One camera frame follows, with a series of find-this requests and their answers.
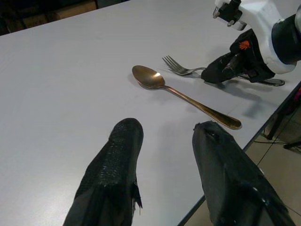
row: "white robot part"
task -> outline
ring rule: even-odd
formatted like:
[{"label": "white robot part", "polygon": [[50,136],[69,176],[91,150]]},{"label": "white robot part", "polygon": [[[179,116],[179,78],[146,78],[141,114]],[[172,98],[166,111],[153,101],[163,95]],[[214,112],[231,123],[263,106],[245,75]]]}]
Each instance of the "white robot part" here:
[{"label": "white robot part", "polygon": [[[224,3],[229,4],[230,0],[216,0],[217,8]],[[241,24],[248,24],[252,27],[259,44],[259,49],[264,63],[276,74],[291,72],[296,64],[286,65],[281,62],[274,51],[272,43],[272,29],[275,23],[283,20],[273,0],[241,0],[238,9],[242,12],[239,19]]]}]

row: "black fabric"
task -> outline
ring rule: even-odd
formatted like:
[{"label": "black fabric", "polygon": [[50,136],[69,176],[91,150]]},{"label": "black fabric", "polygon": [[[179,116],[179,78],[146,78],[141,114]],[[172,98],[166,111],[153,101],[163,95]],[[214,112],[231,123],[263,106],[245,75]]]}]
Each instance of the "black fabric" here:
[{"label": "black fabric", "polygon": [[258,167],[215,122],[197,124],[193,151],[215,226],[294,226]]},{"label": "black fabric", "polygon": [[141,124],[120,121],[89,164],[64,226],[130,226],[135,202],[142,207],[136,163],[143,141]]},{"label": "black fabric", "polygon": [[208,67],[202,72],[201,78],[206,82],[217,84],[223,81],[232,79],[234,76],[229,75],[228,73],[223,73],[224,68],[234,57],[234,54],[227,53],[216,60],[214,60]]},{"label": "black fabric", "polygon": [[284,64],[294,64],[301,60],[301,34],[295,26],[295,16],[276,23],[272,30],[275,52]]}]

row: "fork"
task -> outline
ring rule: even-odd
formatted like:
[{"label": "fork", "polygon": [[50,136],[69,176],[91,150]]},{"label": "fork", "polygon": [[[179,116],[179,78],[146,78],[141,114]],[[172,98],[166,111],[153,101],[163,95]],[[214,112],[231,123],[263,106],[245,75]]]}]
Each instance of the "fork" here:
[{"label": "fork", "polygon": [[[173,73],[180,75],[180,76],[185,76],[185,75],[190,75],[195,71],[200,71],[200,70],[205,70],[205,67],[198,67],[198,68],[193,68],[193,69],[188,69],[180,64],[178,64],[171,56],[167,55],[162,58],[165,64],[169,67],[169,70],[172,71]],[[244,80],[249,80],[247,75],[240,75],[238,76],[240,79]],[[266,79],[264,81],[259,81],[258,83],[263,84],[263,85],[268,85],[268,86],[283,86],[285,84],[284,80],[281,79]]]}]

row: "white table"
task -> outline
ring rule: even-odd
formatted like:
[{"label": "white table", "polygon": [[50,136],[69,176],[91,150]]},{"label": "white table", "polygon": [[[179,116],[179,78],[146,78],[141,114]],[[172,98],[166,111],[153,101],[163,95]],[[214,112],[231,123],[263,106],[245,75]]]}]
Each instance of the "white table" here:
[{"label": "white table", "polygon": [[[299,0],[277,1],[283,16]],[[239,118],[244,148],[301,81],[301,68],[272,88],[232,80],[224,89],[168,72],[229,51],[239,32],[212,19],[213,0],[131,0],[0,37],[0,225],[62,225],[84,171],[113,126],[135,117],[144,142],[137,164],[143,209],[134,226],[177,225],[204,194],[191,139],[210,117],[133,79],[132,66]]]}]

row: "spoon bowl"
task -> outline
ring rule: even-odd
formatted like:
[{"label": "spoon bowl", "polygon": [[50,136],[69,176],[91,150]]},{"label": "spoon bowl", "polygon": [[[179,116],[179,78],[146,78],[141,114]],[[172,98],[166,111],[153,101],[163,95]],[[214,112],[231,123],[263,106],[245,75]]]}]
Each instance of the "spoon bowl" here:
[{"label": "spoon bowl", "polygon": [[161,89],[165,86],[162,75],[148,67],[136,65],[132,69],[135,79],[149,89]]}]

